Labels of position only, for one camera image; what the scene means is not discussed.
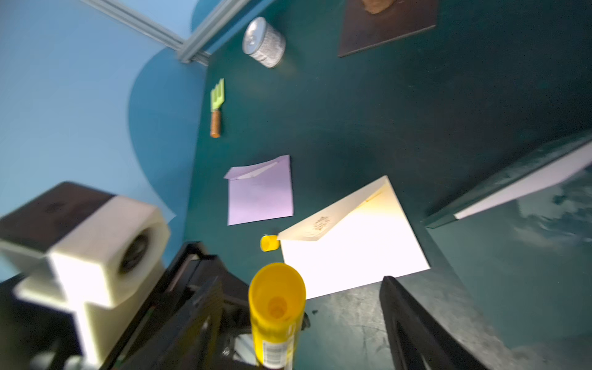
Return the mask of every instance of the wooden handle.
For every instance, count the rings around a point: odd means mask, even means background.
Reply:
[[[212,112],[212,126],[210,126],[210,136],[220,137],[220,111]]]

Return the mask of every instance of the silver can lid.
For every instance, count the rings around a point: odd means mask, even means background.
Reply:
[[[267,28],[267,21],[264,17],[257,17],[249,23],[243,37],[243,52],[245,54],[251,55],[261,46],[265,36],[265,28]]]

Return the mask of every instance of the envelope flap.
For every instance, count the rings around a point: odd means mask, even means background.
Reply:
[[[282,231],[278,234],[278,240],[315,241],[322,238],[345,216],[373,198],[386,185],[390,186],[390,181],[387,176],[383,176]]]
[[[290,156],[280,156],[276,159],[269,160],[267,162],[258,163],[257,165],[252,166],[242,166],[242,167],[232,167],[224,176],[225,179],[230,181],[232,180],[241,180],[247,178],[253,178],[261,173],[267,171],[270,168],[273,168],[278,163],[289,160]]]

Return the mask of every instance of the brown object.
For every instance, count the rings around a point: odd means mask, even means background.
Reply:
[[[384,9],[391,6],[395,0],[362,0],[364,1],[364,6],[366,11],[372,14],[377,14],[383,11]]]
[[[210,126],[210,136],[220,137],[220,111],[212,112],[212,125]]]
[[[436,26],[439,0],[395,0],[378,14],[364,9],[366,0],[346,2],[337,54],[340,57]]]

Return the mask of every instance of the barcode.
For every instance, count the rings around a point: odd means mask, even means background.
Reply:
[[[288,342],[269,343],[263,341],[263,366],[269,369],[281,369],[286,365]]]

